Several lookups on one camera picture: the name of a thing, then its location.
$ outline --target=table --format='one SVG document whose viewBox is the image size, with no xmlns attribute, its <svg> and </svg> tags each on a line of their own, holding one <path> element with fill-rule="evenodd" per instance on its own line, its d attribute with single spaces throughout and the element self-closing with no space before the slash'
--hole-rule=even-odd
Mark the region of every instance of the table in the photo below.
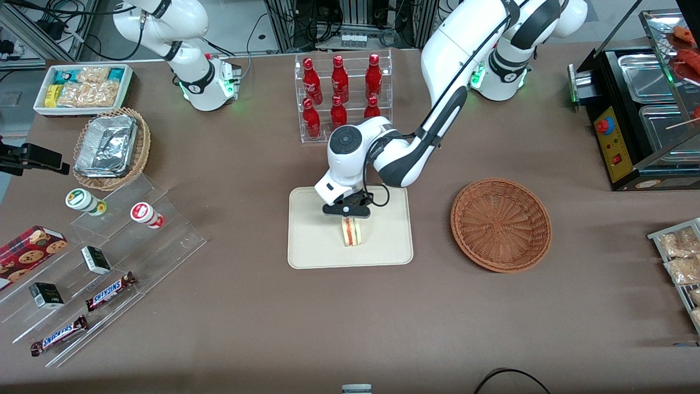
<svg viewBox="0 0 700 394">
<path fill-rule="evenodd" d="M 697 393 L 700 349 L 671 346 L 697 335 L 645 235 L 699 216 L 698 193 L 609 190 L 594 131 L 568 106 L 566 65 L 590 47 L 541 46 L 512 100 L 468 98 L 408 188 L 410 264 L 310 271 L 287 265 L 288 196 L 326 171 L 326 148 L 299 141 L 294 58 L 256 58 L 240 100 L 212 113 L 183 100 L 164 62 L 132 63 L 146 173 L 210 241 L 59 369 L 0 341 L 0 385 L 21 385 L 2 392 L 471 393 L 515 367 L 553 393 Z M 430 103 L 419 52 L 393 53 L 394 123 L 408 133 Z M 37 116 L 29 141 L 70 157 L 84 123 Z M 519 182 L 549 210 L 552 249 L 530 271 L 485 271 L 454 242 L 452 201 L 483 177 Z M 69 224 L 76 185 L 13 179 L 0 240 Z M 500 375 L 482 392 L 536 388 Z"/>
</svg>

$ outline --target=red bottle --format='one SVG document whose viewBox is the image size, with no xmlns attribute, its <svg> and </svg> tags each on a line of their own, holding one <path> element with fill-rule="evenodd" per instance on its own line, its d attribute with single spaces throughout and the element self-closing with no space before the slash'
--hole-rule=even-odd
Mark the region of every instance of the red bottle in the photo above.
<svg viewBox="0 0 700 394">
<path fill-rule="evenodd" d="M 382 95 L 382 70 L 379 68 L 379 55 L 370 55 L 370 66 L 365 73 L 365 96 L 369 99 L 372 96 Z"/>
<path fill-rule="evenodd" d="M 333 120 L 333 128 L 339 128 L 348 124 L 348 112 L 343 106 L 343 100 L 339 95 L 333 96 L 333 108 L 330 109 L 330 118 Z"/>
<path fill-rule="evenodd" d="M 314 61 L 307 57 L 302 63 L 304 65 L 304 90 L 306 90 L 307 97 L 310 97 L 315 105 L 321 105 L 323 102 L 321 79 L 319 73 L 314 69 Z"/>
<path fill-rule="evenodd" d="M 348 72 L 343 67 L 343 57 L 333 56 L 333 75 L 330 76 L 333 82 L 333 94 L 339 95 L 343 102 L 350 100 L 350 86 L 348 83 Z"/>
<path fill-rule="evenodd" d="M 372 118 L 374 116 L 381 116 L 382 113 L 377 107 L 377 96 L 372 96 L 367 99 L 367 108 L 365 108 L 365 118 Z"/>
<path fill-rule="evenodd" d="M 321 136 L 321 119 L 319 118 L 319 113 L 314 108 L 314 103 L 308 97 L 304 97 L 302 105 L 304 106 L 304 112 L 302 112 L 304 127 L 307 129 L 309 138 L 315 140 Z"/>
</svg>

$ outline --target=round woven basket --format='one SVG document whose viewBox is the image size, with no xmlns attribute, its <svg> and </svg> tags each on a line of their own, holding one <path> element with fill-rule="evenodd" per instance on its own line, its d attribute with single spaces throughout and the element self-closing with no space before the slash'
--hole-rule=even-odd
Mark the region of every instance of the round woven basket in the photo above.
<svg viewBox="0 0 700 394">
<path fill-rule="evenodd" d="M 118 116 L 118 115 L 128 115 L 131 116 L 132 118 L 135 118 L 139 122 L 139 129 L 136 132 L 136 141 L 134 142 L 134 153 L 132 154 L 132 160 L 131 160 L 131 165 L 129 166 L 129 172 L 121 178 L 88 178 L 84 177 L 82 175 L 79 175 L 76 172 L 75 166 L 73 167 L 73 175 L 76 177 L 78 182 L 82 184 L 85 187 L 89 187 L 92 189 L 99 189 L 99 190 L 104 190 L 104 191 L 112 191 L 114 189 L 117 189 L 119 186 L 122 184 L 125 184 L 126 182 L 129 181 L 129 179 L 137 176 L 141 172 L 144 171 L 144 167 L 146 167 L 146 161 L 148 161 L 148 150 L 151 148 L 151 132 L 148 129 L 148 125 L 144 121 L 144 118 L 139 115 L 138 112 L 134 111 L 133 109 L 129 108 L 119 108 L 119 109 L 114 109 L 109 112 L 105 112 L 104 114 L 97 115 L 95 118 L 106 118 L 109 116 Z M 80 137 L 78 138 L 78 143 L 76 144 L 76 148 L 73 150 L 73 161 L 78 160 L 78 153 L 81 151 L 81 147 L 83 145 L 83 140 L 85 139 L 85 131 L 88 129 L 88 125 L 90 123 L 86 124 L 85 127 L 83 128 L 83 132 L 80 134 Z"/>
<path fill-rule="evenodd" d="M 550 249 L 552 223 L 540 199 L 524 186 L 486 178 L 459 192 L 452 234 L 475 263 L 496 272 L 525 271 Z"/>
</svg>

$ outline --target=red switch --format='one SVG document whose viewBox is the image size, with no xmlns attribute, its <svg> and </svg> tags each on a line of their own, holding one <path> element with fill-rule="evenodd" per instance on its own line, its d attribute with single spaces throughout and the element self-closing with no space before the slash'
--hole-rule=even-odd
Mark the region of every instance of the red switch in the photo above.
<svg viewBox="0 0 700 394">
<path fill-rule="evenodd" d="M 596 131 L 598 133 L 605 134 L 609 128 L 610 128 L 610 124 L 605 119 L 596 123 Z"/>
</svg>

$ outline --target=cookie box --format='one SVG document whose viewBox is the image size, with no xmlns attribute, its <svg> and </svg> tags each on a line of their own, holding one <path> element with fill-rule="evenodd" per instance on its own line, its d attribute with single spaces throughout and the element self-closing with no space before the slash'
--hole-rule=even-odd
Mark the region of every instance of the cookie box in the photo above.
<svg viewBox="0 0 700 394">
<path fill-rule="evenodd" d="M 0 290 L 19 280 L 67 245 L 63 234 L 33 226 L 0 247 Z"/>
</svg>

